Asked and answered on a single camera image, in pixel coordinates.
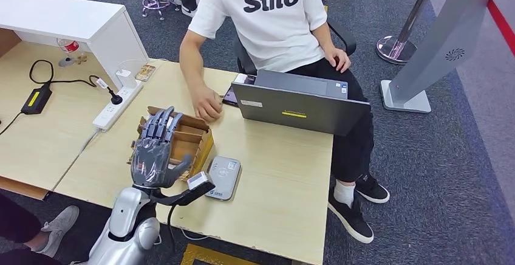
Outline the person's left hand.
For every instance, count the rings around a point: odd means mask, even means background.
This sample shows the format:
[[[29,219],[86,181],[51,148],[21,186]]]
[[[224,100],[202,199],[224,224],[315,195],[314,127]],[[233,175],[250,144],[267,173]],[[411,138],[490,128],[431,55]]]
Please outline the person's left hand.
[[[351,67],[351,61],[346,52],[334,46],[324,49],[325,59],[338,72],[343,73]]]

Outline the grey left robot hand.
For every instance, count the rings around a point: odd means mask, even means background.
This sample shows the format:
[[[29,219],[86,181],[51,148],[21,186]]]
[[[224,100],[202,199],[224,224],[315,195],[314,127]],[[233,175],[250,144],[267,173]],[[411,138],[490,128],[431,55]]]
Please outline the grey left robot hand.
[[[185,157],[169,168],[172,137],[183,114],[174,113],[174,107],[161,109],[151,115],[135,141],[131,157],[133,184],[143,188],[170,188],[189,168],[192,156]]]

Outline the person's right hand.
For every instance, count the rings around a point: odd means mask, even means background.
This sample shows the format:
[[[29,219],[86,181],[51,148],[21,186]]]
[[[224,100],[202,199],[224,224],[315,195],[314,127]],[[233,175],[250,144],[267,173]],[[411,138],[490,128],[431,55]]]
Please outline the person's right hand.
[[[196,117],[205,122],[214,122],[222,115],[222,101],[218,93],[207,86],[196,86],[191,91]]]

